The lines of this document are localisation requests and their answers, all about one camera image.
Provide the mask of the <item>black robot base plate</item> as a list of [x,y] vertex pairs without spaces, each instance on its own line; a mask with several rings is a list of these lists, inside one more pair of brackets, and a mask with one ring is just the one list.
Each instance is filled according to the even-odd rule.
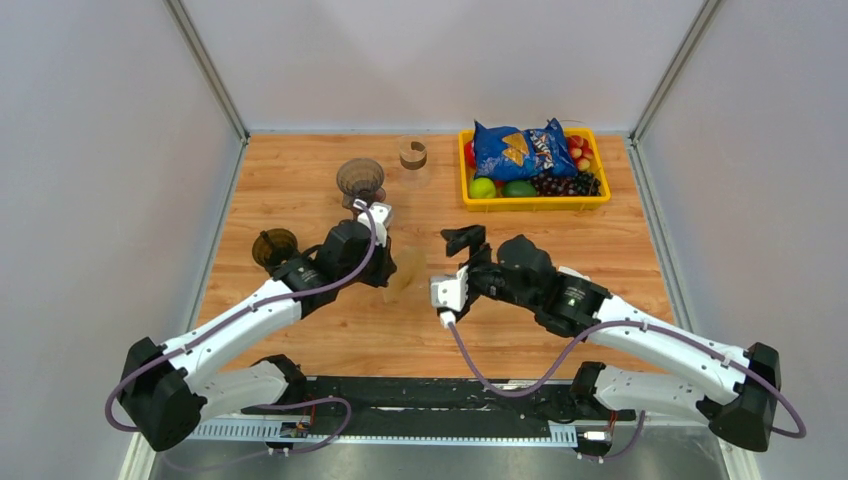
[[611,413],[575,396],[569,383],[548,383],[521,398],[492,393],[476,380],[343,377],[309,378],[281,405],[343,398],[352,406],[347,435],[422,438],[543,438],[550,425],[606,423]]

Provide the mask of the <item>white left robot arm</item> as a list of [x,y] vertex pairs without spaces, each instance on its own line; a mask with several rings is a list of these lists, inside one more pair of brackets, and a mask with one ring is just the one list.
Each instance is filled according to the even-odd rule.
[[249,408],[292,414],[306,405],[306,378],[283,354],[223,371],[268,335],[334,302],[362,283],[384,287],[390,256],[390,213],[376,206],[333,226],[323,243],[299,250],[293,233],[262,231],[254,261],[269,275],[256,291],[206,324],[160,344],[145,337],[127,352],[119,384],[105,402],[115,429],[139,432],[156,452],[181,443],[212,418]]

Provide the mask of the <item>brown paper coffee filter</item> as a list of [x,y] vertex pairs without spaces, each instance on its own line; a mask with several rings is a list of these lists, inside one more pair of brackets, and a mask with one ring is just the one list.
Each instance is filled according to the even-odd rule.
[[419,247],[405,247],[395,258],[397,270],[391,275],[383,293],[386,304],[400,299],[402,292],[413,285],[426,270],[426,254]]

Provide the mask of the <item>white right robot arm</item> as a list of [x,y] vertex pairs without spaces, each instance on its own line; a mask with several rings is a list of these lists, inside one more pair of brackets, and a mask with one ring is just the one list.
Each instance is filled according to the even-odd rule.
[[707,426],[737,447],[764,452],[777,429],[779,353],[698,336],[639,310],[578,272],[554,266],[550,255],[518,235],[498,249],[482,225],[444,229],[446,254],[469,252],[457,272],[431,280],[431,304],[442,325],[457,322],[480,297],[523,308],[537,324],[573,345],[591,342],[663,369],[641,374],[586,362],[572,383],[571,403],[584,417],[605,409],[648,410]]

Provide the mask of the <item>smoky transparent coffee dripper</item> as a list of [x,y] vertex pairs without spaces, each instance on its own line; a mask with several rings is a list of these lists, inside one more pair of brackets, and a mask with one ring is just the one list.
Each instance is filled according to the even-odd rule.
[[383,188],[385,172],[382,166],[371,158],[353,158],[345,162],[337,171],[336,184],[342,195],[350,194],[355,199],[363,199]]

